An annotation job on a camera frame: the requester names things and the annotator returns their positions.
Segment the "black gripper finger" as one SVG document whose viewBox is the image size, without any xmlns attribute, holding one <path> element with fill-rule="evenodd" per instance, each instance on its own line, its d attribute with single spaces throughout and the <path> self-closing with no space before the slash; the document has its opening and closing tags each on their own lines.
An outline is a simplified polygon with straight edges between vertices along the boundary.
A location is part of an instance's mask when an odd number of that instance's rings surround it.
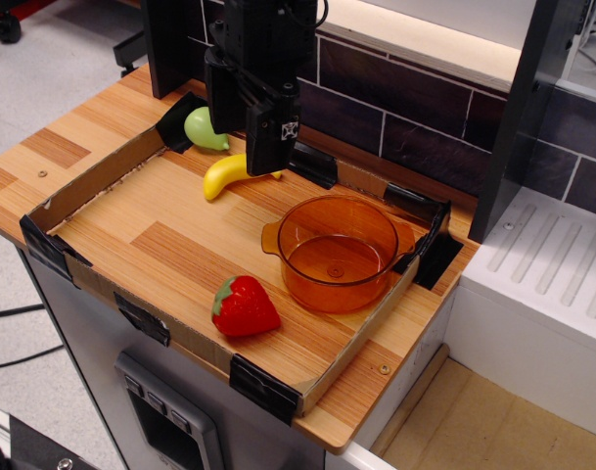
<svg viewBox="0 0 596 470">
<path fill-rule="evenodd" d="M 218 47 L 205 52 L 205 81 L 210 120 L 216 133 L 242 131 L 246 106 L 239 94 L 235 70 L 225 62 Z"/>
<path fill-rule="evenodd" d="M 248 106 L 246 112 L 247 173 L 261 176 L 289 164 L 300 127 L 299 87 L 285 82 Z"/>
</svg>

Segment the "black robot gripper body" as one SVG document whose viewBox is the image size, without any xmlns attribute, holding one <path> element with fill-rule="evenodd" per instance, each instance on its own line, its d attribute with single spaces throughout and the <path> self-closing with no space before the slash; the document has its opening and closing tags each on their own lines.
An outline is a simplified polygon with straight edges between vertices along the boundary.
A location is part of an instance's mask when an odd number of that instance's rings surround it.
<svg viewBox="0 0 596 470">
<path fill-rule="evenodd" d="M 285 82 L 314 54 L 316 1 L 226 1 L 208 26 L 213 45 L 234 70 L 246 105 Z"/>
</svg>

